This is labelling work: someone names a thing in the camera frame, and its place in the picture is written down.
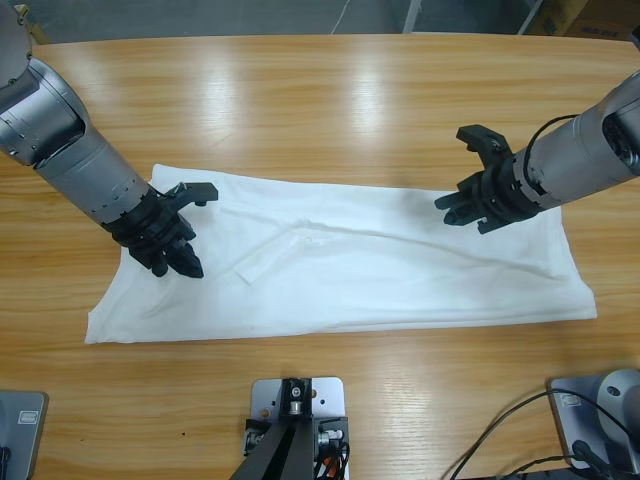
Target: cardboard box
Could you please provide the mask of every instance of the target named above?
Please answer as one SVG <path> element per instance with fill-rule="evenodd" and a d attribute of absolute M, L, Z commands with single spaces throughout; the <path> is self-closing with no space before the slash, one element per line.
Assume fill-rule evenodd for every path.
<path fill-rule="evenodd" d="M 629 40 L 640 0 L 545 0 L 527 34 Z"/>

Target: white cloth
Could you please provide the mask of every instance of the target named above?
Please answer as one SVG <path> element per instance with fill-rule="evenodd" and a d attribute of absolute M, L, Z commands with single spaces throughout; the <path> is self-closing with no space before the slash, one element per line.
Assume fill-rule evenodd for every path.
<path fill-rule="evenodd" d="M 122 251 L 86 342 L 152 342 L 505 325 L 596 316 L 560 209 L 480 235 L 446 192 L 290 183 L 162 165 L 161 191 L 212 182 L 182 210 L 204 279 L 156 278 Z"/>

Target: wood grain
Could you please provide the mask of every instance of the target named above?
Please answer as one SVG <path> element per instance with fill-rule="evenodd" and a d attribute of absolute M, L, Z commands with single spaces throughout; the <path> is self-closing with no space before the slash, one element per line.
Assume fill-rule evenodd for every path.
<path fill-rule="evenodd" d="M 521 148 L 632 73 L 630 44 L 482 35 L 155 39 L 39 47 L 147 178 L 156 162 L 296 181 L 451 189 L 483 123 Z M 354 479 L 440 478 L 550 377 L 638 367 L 639 183 L 565 209 L 599 318 L 497 328 L 86 346 L 119 250 L 28 168 L 0 168 L 0 387 L 51 397 L 37 478 L 227 478 L 258 378 L 338 375 Z M 549 405 L 463 476 L 560 451 Z"/>

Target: white label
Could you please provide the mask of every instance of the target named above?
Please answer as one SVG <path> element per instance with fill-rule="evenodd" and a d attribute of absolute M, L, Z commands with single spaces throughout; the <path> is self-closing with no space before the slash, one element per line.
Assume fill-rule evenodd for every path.
<path fill-rule="evenodd" d="M 18 424 L 34 425 L 38 423 L 38 415 L 40 415 L 40 412 L 37 410 L 22 410 L 18 416 Z"/>

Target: black cable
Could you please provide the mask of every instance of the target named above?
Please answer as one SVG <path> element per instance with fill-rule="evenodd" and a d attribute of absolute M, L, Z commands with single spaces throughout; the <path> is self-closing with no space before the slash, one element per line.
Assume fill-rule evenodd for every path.
<path fill-rule="evenodd" d="M 349 444 L 347 442 L 340 442 L 337 447 L 335 445 L 331 445 L 323 448 L 322 450 L 324 454 L 320 455 L 316 461 L 314 478 L 317 480 L 344 480 L 351 452 Z M 322 472 L 322 475 L 318 476 L 323 465 L 325 467 L 324 471 Z"/>
<path fill-rule="evenodd" d="M 539 465 L 541 463 L 546 463 L 546 462 L 557 462 L 559 460 L 568 460 L 570 458 L 576 458 L 576 457 L 575 457 L 575 455 L 552 455 L 551 457 L 538 458 L 537 460 L 533 460 L 533 461 L 531 461 L 529 463 L 525 463 L 524 465 L 520 465 L 518 468 L 516 468 L 509 475 L 505 475 L 504 477 L 501 477 L 500 480 L 509 480 L 510 478 L 515 477 L 516 475 L 518 475 L 520 472 L 524 472 L 525 470 L 529 470 L 534 465 Z"/>
<path fill-rule="evenodd" d="M 480 445 L 482 445 L 482 443 L 487 439 L 487 437 L 489 435 L 491 435 L 491 433 L 498 427 L 498 425 L 500 425 L 508 416 L 510 416 L 512 413 L 520 410 L 522 407 L 530 404 L 531 402 L 533 402 L 533 401 L 535 401 L 535 400 L 537 400 L 539 398 L 547 397 L 547 396 L 551 396 L 551 395 L 556 395 L 558 393 L 566 393 L 566 394 L 569 394 L 569 395 L 575 395 L 576 397 L 578 397 L 578 398 L 584 400 L 585 402 L 589 403 L 590 405 L 594 406 L 600 412 L 602 412 L 609 420 L 611 420 L 613 423 L 615 423 L 616 426 L 618 428 L 620 428 L 629 437 L 629 439 L 634 443 L 634 446 L 636 448 L 638 448 L 640 446 L 640 441 L 638 441 L 638 438 L 632 432 L 630 432 L 613 415 L 611 415 L 608 411 L 606 411 L 604 408 L 602 408 L 596 402 L 591 400 L 589 397 L 586 397 L 585 395 L 582 395 L 581 393 L 578 393 L 578 392 L 574 392 L 572 390 L 565 390 L 564 388 L 551 388 L 551 389 L 546 390 L 544 392 L 540 392 L 540 393 L 537 393 L 535 395 L 532 395 L 531 397 L 527 398 L 526 400 L 523 400 L 522 402 L 518 403 L 516 406 L 511 407 L 505 413 L 500 415 L 495 421 L 493 421 L 485 429 L 485 431 L 482 432 L 482 435 L 480 435 L 478 440 L 476 440 L 476 442 L 471 446 L 471 448 L 469 448 L 469 450 L 467 450 L 467 453 L 465 453 L 465 455 L 462 457 L 462 460 L 458 464 L 458 467 L 455 469 L 455 471 L 451 475 L 450 480 L 456 480 L 456 478 L 458 477 L 458 475 L 460 474 L 460 472 L 462 471 L 464 466 L 471 459 L 471 457 L 476 453 L 476 450 L 478 450 L 478 448 L 480 448 Z"/>
<path fill-rule="evenodd" d="M 538 129 L 538 131 L 533 134 L 533 137 L 531 137 L 531 140 L 529 140 L 529 144 L 527 145 L 527 149 L 524 151 L 524 161 L 523 161 L 523 165 L 522 165 L 522 170 L 523 170 L 523 174 L 524 174 L 524 179 L 527 181 L 529 186 L 531 188 L 533 188 L 536 192 L 538 192 L 540 195 L 543 195 L 546 192 L 542 189 L 542 187 L 540 186 L 539 183 L 534 182 L 531 179 L 531 177 L 529 177 L 529 159 L 531 157 L 531 150 L 533 149 L 533 144 L 536 142 L 536 140 L 538 139 L 540 134 L 542 134 L 542 132 L 544 132 L 547 128 L 549 128 L 554 123 L 559 122 L 561 120 L 568 120 L 570 118 L 575 118 L 577 116 L 578 116 L 578 114 L 571 114 L 571 115 L 563 115 L 561 117 L 553 118 L 553 119 L 549 120 L 547 123 L 545 123 L 543 126 L 541 126 Z"/>

